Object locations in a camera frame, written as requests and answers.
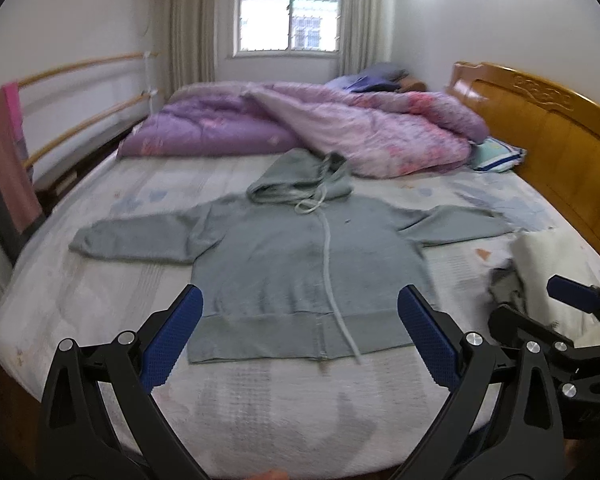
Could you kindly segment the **grey green hoodie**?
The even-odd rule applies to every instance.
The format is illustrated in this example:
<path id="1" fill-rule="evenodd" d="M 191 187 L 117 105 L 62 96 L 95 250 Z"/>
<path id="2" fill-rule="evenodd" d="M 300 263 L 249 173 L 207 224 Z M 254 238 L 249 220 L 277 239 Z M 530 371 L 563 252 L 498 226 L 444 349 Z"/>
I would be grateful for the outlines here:
<path id="1" fill-rule="evenodd" d="M 356 194 L 347 162 L 293 150 L 245 192 L 193 208 L 100 220 L 71 242 L 98 260 L 187 264 L 204 296 L 193 364 L 314 361 L 406 347 L 396 302 L 434 300 L 424 251 L 510 231 L 496 212 L 404 209 Z"/>

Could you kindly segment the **right striped curtain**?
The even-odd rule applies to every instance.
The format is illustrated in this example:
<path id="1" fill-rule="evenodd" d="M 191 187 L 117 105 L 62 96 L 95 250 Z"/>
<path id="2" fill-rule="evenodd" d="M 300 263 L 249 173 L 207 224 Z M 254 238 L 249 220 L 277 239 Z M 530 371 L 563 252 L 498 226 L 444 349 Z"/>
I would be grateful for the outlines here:
<path id="1" fill-rule="evenodd" d="M 389 54 L 389 0 L 341 0 L 338 74 L 352 75 Z"/>

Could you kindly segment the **wooden headboard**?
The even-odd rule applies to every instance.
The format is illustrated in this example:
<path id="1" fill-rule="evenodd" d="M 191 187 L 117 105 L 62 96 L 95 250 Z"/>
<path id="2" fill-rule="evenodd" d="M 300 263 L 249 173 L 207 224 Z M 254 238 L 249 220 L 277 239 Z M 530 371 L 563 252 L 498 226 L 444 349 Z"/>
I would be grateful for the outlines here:
<path id="1" fill-rule="evenodd" d="M 494 138 L 527 151 L 518 176 L 600 255 L 600 104 L 486 62 L 455 63 L 446 92 L 480 115 Z"/>

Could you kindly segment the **upper wooden rail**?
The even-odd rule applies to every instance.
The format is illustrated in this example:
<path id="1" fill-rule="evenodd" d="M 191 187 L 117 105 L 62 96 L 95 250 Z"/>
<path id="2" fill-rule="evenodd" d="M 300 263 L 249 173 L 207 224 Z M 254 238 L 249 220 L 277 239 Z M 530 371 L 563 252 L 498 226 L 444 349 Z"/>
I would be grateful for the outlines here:
<path id="1" fill-rule="evenodd" d="M 37 84 L 43 80 L 54 78 L 60 75 L 77 72 L 78 70 L 86 70 L 87 68 L 132 62 L 132 61 L 145 61 L 151 58 L 156 58 L 159 55 L 156 51 L 143 51 L 143 52 L 131 52 L 125 54 L 117 54 L 111 56 L 105 56 L 104 58 L 88 58 L 79 62 L 68 63 L 59 65 L 49 70 L 43 70 L 42 72 L 27 76 L 17 81 L 19 88 L 26 88 Z"/>

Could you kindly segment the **folded white clothes stack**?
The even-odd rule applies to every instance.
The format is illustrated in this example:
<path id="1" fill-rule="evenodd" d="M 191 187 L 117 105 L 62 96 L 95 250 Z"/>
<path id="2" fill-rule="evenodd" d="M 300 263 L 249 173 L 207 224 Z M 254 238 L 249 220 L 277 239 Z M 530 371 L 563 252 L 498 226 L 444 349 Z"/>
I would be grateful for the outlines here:
<path id="1" fill-rule="evenodd" d="M 491 272 L 493 299 L 509 302 L 529 318 L 569 338 L 577 347 L 600 346 L 600 321 L 548 296 L 555 275 L 600 287 L 600 255 L 573 230 L 520 232 L 509 242 L 510 258 Z"/>

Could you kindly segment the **wooden rail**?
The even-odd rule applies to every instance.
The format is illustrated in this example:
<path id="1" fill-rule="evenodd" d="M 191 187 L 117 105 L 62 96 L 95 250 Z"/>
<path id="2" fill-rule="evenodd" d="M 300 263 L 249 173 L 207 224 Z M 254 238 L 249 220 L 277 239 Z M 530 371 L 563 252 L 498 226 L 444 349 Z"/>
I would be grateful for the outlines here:
<path id="1" fill-rule="evenodd" d="M 59 148 L 61 146 L 61 144 L 66 143 L 67 141 L 74 138 L 79 133 L 83 132 L 84 130 L 91 128 L 94 125 L 97 125 L 99 122 L 102 122 L 103 120 L 122 112 L 122 110 L 127 110 L 128 108 L 131 108 L 131 107 L 133 107 L 137 104 L 143 103 L 145 101 L 151 101 L 152 98 L 154 96 L 158 96 L 159 93 L 160 93 L 159 89 L 150 89 L 141 94 L 138 94 L 137 96 L 133 96 L 131 99 L 117 103 L 116 105 L 107 108 L 103 112 L 100 112 L 94 116 L 84 119 L 83 122 L 80 122 L 79 124 L 68 129 L 64 133 L 61 133 L 60 136 L 58 136 L 54 140 L 51 140 L 50 142 L 46 143 L 45 145 L 42 146 L 42 148 L 40 148 L 39 150 L 32 153 L 22 163 L 22 166 L 26 169 L 33 167 L 40 159 L 42 159 L 46 155 L 50 154 L 50 152 L 52 152 L 53 150 L 56 150 L 56 148 Z"/>
<path id="2" fill-rule="evenodd" d="M 49 70 L 43 70 L 42 72 L 27 76 L 17 81 L 19 88 L 26 88 L 37 84 L 43 80 L 54 78 L 60 75 L 77 72 L 78 70 L 86 70 L 87 68 L 132 62 L 132 61 L 145 61 L 151 58 L 156 58 L 159 55 L 156 51 L 143 51 L 143 52 L 131 52 L 125 54 L 117 54 L 111 56 L 105 56 L 104 58 L 88 58 L 79 62 L 68 63 L 59 65 Z"/>

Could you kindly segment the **blue white striped pillow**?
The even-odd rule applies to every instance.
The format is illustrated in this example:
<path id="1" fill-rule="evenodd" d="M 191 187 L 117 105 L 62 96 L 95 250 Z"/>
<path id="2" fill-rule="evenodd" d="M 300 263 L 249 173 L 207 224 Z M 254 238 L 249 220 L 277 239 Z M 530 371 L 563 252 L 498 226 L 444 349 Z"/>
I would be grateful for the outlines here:
<path id="1" fill-rule="evenodd" d="M 478 172 L 501 174 L 520 165 L 526 155 L 527 151 L 523 148 L 517 148 L 490 136 L 483 143 L 472 147 L 468 166 Z"/>

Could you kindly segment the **striped curtain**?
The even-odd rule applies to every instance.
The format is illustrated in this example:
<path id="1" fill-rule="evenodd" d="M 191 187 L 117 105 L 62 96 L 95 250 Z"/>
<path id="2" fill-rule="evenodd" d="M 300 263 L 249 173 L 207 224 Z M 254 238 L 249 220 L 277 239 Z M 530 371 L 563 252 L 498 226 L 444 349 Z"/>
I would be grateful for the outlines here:
<path id="1" fill-rule="evenodd" d="M 164 79 L 171 92 L 215 80 L 215 0 L 163 0 Z"/>
<path id="2" fill-rule="evenodd" d="M 352 75 L 389 54 L 389 0 L 341 0 L 338 74 Z"/>

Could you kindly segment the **window with metal bars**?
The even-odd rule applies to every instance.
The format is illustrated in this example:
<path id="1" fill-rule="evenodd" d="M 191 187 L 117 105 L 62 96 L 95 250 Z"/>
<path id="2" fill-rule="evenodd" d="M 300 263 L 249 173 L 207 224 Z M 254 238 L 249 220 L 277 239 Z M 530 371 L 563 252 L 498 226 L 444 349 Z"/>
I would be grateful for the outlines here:
<path id="1" fill-rule="evenodd" d="M 238 54 L 339 50 L 341 0 L 237 0 Z"/>

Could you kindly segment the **lower wooden rail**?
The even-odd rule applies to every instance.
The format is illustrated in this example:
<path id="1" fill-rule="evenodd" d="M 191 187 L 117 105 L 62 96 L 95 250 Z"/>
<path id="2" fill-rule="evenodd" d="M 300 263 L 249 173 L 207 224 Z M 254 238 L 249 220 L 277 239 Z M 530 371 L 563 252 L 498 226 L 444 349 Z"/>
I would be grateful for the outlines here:
<path id="1" fill-rule="evenodd" d="M 64 133 L 61 133 L 60 136 L 58 136 L 54 140 L 51 140 L 50 142 L 46 143 L 45 145 L 42 146 L 42 148 L 40 148 L 39 150 L 32 153 L 22 163 L 22 166 L 26 169 L 33 167 L 40 159 L 42 159 L 46 155 L 50 154 L 50 152 L 52 152 L 53 150 L 56 150 L 56 148 L 59 148 L 61 146 L 61 144 L 66 143 L 67 141 L 74 138 L 79 133 L 83 132 L 84 130 L 91 128 L 94 125 L 97 125 L 99 122 L 102 122 L 103 120 L 122 112 L 122 110 L 127 110 L 128 108 L 131 108 L 131 107 L 133 107 L 137 104 L 143 103 L 145 101 L 151 101 L 152 98 L 154 96 L 158 96 L 159 93 L 160 93 L 159 89 L 150 89 L 141 94 L 138 94 L 137 96 L 133 96 L 131 99 L 117 103 L 116 105 L 107 108 L 103 112 L 100 112 L 94 116 L 84 119 L 83 122 L 80 122 L 79 124 L 68 129 Z"/>

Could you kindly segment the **dark blue pillow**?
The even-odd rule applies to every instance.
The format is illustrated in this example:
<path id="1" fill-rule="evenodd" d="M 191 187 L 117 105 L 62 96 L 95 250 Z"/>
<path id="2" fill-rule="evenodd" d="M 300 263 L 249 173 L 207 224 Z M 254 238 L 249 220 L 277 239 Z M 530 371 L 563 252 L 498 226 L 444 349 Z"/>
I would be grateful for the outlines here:
<path id="1" fill-rule="evenodd" d="M 400 88 L 399 81 L 408 76 L 408 71 L 393 63 L 378 63 L 362 72 L 343 75 L 326 82 L 329 89 L 352 93 L 393 92 Z"/>

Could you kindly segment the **purple floral quilt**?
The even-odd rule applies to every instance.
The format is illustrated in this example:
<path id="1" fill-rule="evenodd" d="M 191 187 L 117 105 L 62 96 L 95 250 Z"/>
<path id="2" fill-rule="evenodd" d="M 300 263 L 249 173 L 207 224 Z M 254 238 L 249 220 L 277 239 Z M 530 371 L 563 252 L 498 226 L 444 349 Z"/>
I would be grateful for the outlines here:
<path id="1" fill-rule="evenodd" d="M 326 84 L 239 82 L 178 90 L 120 144 L 127 157 L 337 153 L 359 177 L 453 169 L 490 134 L 482 117 L 439 92 L 352 93 Z"/>

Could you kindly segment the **left striped curtain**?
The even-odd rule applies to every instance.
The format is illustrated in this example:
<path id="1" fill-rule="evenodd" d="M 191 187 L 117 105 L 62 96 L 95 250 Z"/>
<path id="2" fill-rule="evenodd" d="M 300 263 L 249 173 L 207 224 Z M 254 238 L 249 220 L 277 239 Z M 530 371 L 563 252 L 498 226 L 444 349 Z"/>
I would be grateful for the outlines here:
<path id="1" fill-rule="evenodd" d="M 163 0 L 164 79 L 171 92 L 215 80 L 215 0 Z"/>

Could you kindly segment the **pink red hanging towel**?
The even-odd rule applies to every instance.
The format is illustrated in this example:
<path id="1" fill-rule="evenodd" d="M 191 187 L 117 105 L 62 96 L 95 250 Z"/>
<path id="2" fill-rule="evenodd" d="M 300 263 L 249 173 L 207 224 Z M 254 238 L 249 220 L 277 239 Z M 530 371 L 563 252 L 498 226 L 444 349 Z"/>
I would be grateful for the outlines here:
<path id="1" fill-rule="evenodd" d="M 32 172 L 24 166 L 28 157 L 19 86 L 13 81 L 0 88 L 0 228 L 15 236 L 28 235 L 44 219 Z"/>

